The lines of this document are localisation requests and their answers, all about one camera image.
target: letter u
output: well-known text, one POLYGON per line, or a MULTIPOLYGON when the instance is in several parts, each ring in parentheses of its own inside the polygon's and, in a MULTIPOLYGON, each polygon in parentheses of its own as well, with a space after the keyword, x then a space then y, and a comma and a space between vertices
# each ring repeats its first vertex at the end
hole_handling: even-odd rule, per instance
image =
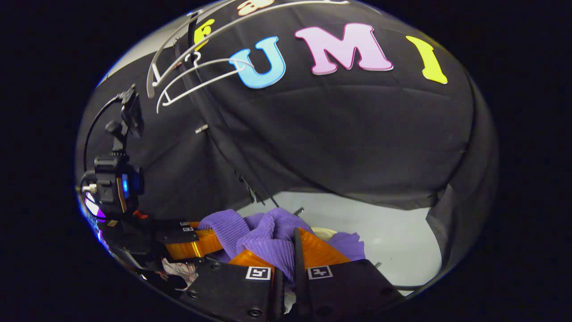
MULTIPOLYGON (((234 65, 238 70, 244 67, 244 69, 239 72, 240 80, 243 81, 244 85, 250 88, 264 88, 276 83, 284 76, 286 64, 278 47, 276 47, 277 41, 278 37, 272 36, 257 42, 255 45, 256 49, 264 51, 266 58, 270 62, 270 70, 264 74, 258 74, 254 68, 241 62, 229 61, 229 64, 234 65)), ((231 59, 248 61, 252 64, 248 57, 249 55, 250 49, 243 49, 232 55, 231 59)))

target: white cloth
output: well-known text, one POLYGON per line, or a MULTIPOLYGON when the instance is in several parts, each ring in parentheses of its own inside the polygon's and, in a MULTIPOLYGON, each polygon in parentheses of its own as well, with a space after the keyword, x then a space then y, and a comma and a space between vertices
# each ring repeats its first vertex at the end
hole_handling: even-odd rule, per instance
POLYGON ((296 302, 296 295, 293 292, 284 293, 284 314, 290 313, 292 306, 296 302))
POLYGON ((337 234, 337 231, 335 230, 322 227, 312 227, 312 230, 316 234, 317 238, 320 238, 323 241, 329 241, 335 234, 337 234))
POLYGON ((178 275, 186 282, 186 288, 178 290, 187 290, 190 285, 197 279, 198 274, 195 271, 193 264, 187 263, 170 263, 166 258, 163 258, 163 269, 169 275, 178 275))

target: letter m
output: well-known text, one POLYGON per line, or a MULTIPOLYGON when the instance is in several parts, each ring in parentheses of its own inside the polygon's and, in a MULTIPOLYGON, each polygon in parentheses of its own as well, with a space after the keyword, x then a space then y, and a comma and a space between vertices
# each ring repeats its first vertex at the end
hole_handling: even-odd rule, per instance
POLYGON ((374 28, 363 23, 348 23, 344 27, 343 39, 339 40, 319 27, 298 30, 296 38, 302 38, 314 57, 312 73, 316 75, 331 74, 337 70, 326 52, 336 58, 346 69, 351 69, 356 49, 362 59, 358 62, 365 70, 391 70, 393 64, 383 54, 378 41, 374 37, 374 28))

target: black cable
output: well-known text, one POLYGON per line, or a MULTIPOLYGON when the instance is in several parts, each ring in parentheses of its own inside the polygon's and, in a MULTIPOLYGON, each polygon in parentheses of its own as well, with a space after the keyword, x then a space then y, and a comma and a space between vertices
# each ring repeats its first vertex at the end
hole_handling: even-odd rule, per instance
POLYGON ((94 170, 89 170, 89 171, 85 171, 84 175, 81 176, 81 181, 80 181, 80 189, 81 187, 84 185, 84 181, 91 175, 96 174, 96 172, 94 170))
POLYGON ((85 137, 85 144, 84 144, 84 172, 88 170, 88 142, 89 136, 92 134, 93 127, 96 126, 97 120, 101 117, 103 112, 110 107, 116 101, 120 101, 121 94, 117 94, 114 98, 110 99, 105 105, 100 109, 97 113, 96 117, 93 119, 91 126, 89 127, 88 135, 85 137))
POLYGON ((89 212, 89 214, 92 215, 92 217, 95 218, 95 219, 104 220, 104 221, 111 220, 111 219, 109 219, 109 218, 98 217, 98 216, 94 215, 94 214, 92 213, 92 211, 89 210, 89 209, 88 209, 88 212, 89 212))
MULTIPOLYGON (((198 77, 199 82, 204 83, 203 80, 202 80, 201 75, 200 75, 199 72, 198 72, 198 69, 195 71, 195 73, 197 74, 197 77, 198 77)), ((215 111, 217 112, 217 116, 219 117, 219 120, 223 123, 223 125, 225 125, 225 127, 227 128, 227 130, 228 130, 230 133, 232 133, 232 132, 231 132, 231 128, 228 126, 226 120, 225 120, 224 117, 223 117, 223 114, 220 112, 218 105, 215 103, 214 97, 212 97, 210 91, 208 91, 206 87, 203 87, 203 89, 204 89, 204 91, 205 91, 205 93, 206 93, 206 96, 207 96, 208 100, 211 101, 211 102, 213 102, 214 109, 215 109, 215 111)), ((247 157, 246 154, 244 153, 243 149, 240 147, 240 145, 239 145, 238 141, 236 140, 236 138, 235 138, 233 135, 231 135, 231 137, 232 137, 232 139, 234 140, 235 146, 236 146, 236 148, 238 149, 239 153, 242 154, 243 157, 244 157, 244 159, 247 161, 247 166, 249 167, 250 171, 252 171, 252 174, 254 174, 254 176, 256 177, 256 180, 257 180, 258 182, 260 182, 260 185, 262 186, 262 189, 264 190, 264 192, 266 193, 266 195, 267 195, 268 197, 270 197, 270 200, 272 200, 272 202, 274 203, 274 205, 275 205, 277 208, 279 208, 280 206, 278 205, 278 203, 276 202, 276 200, 274 200, 274 197, 271 196, 271 194, 268 192, 268 189, 266 189, 266 186, 264 185, 263 181, 260 180, 260 177, 259 177, 259 176, 256 174, 256 172, 254 171, 254 168, 252 167, 252 164, 250 163, 250 160, 248 159, 248 157, 247 157)))

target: black fabric backdrop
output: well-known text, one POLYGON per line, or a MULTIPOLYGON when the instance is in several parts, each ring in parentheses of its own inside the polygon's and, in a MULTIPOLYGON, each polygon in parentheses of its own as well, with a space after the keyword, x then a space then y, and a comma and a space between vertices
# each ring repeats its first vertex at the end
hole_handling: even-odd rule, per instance
MULTIPOLYGON (((16 79, 23 90, 17 104, 6 105, 6 142, 9 156, 21 156, 24 147, 32 153, 17 159, 21 171, 6 173, 8 196, 17 206, 6 212, 3 225, 11 242, 4 244, 1 319, 200 320, 125 273, 95 241, 78 215, 69 171, 79 119, 94 85, 122 52, 193 6, 46 2, 30 12, 29 6, 7 5, 2 13, 3 22, 12 23, 9 44, 23 44, 10 47, 15 62, 6 67, 10 75, 25 77, 16 79), (19 113, 21 121, 15 118, 19 113)), ((560 208, 568 199, 569 166, 563 166, 569 150, 562 75, 565 11, 545 2, 376 5, 436 39, 467 67, 491 107, 501 150, 493 216, 471 253, 381 319, 569 320, 566 249, 560 247, 570 243, 568 211, 560 208)))
MULTIPOLYGON (((212 28, 217 30, 240 17, 228 5, 208 18, 214 19, 212 28)), ((153 99, 143 86, 151 54, 118 70, 98 86, 88 104, 78 151, 100 106, 135 83, 146 135, 132 138, 128 152, 133 164, 146 169, 143 212, 159 220, 199 221, 212 212, 245 205, 249 197, 234 170, 264 199, 280 191, 314 191, 400 209, 436 205, 428 223, 443 267, 434 280, 447 273, 478 237, 494 198, 498 169, 490 114, 461 64, 423 33, 359 2, 293 6, 253 16, 209 40, 200 50, 199 63, 230 57, 270 36, 278 36, 286 65, 280 81, 250 89, 237 76, 227 77, 162 107, 158 115, 160 90, 191 68, 192 59, 164 80, 153 99), (393 70, 371 72, 355 64, 351 70, 313 75, 313 58, 294 33, 319 26, 342 38, 351 22, 374 27, 393 70), (405 36, 432 45, 447 84, 423 77, 421 56, 405 36), (208 131, 196 135, 194 129, 203 124, 209 124, 208 131)), ((188 37, 180 39, 174 50, 160 56, 161 73, 189 48, 188 37)), ((251 50, 250 59, 259 72, 270 67, 260 50, 251 50)), ((214 64, 198 74, 205 81, 232 70, 228 63, 214 64)), ((198 75, 187 74, 184 82, 169 88, 169 96, 199 84, 198 75)), ((101 130, 107 121, 100 120, 90 138, 89 162, 109 151, 110 137, 101 130)), ((78 179, 81 157, 76 156, 78 179)))

